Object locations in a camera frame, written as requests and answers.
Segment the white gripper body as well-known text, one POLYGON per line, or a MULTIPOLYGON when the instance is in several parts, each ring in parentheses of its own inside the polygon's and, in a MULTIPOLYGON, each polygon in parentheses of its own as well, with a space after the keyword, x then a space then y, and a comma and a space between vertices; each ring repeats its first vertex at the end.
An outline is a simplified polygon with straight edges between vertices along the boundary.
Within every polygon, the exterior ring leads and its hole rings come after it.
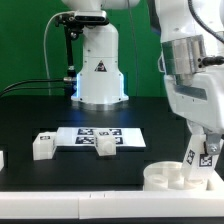
POLYGON ((197 73, 191 86, 180 86, 164 77, 172 111, 214 133, 224 134, 224 76, 197 73))

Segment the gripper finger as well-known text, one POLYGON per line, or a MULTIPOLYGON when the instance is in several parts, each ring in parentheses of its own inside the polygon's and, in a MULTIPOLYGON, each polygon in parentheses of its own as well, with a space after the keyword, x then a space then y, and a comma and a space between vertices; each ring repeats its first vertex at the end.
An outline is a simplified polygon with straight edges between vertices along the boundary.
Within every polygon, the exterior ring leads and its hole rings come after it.
POLYGON ((207 133, 204 142, 205 153, 216 164, 223 147, 223 139, 221 134, 207 133))

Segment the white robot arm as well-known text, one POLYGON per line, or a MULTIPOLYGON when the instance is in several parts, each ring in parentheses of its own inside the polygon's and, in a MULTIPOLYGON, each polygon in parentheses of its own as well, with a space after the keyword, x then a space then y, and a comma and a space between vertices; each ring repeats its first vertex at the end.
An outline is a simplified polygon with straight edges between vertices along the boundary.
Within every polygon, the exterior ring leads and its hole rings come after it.
MULTIPOLYGON (((62 0, 68 22, 84 31, 83 67, 71 100, 87 106, 128 100, 118 69, 118 31, 108 9, 140 0, 62 0)), ((204 151, 221 152, 224 135, 224 0, 149 0, 161 41, 165 88, 173 112, 202 129, 204 151)))

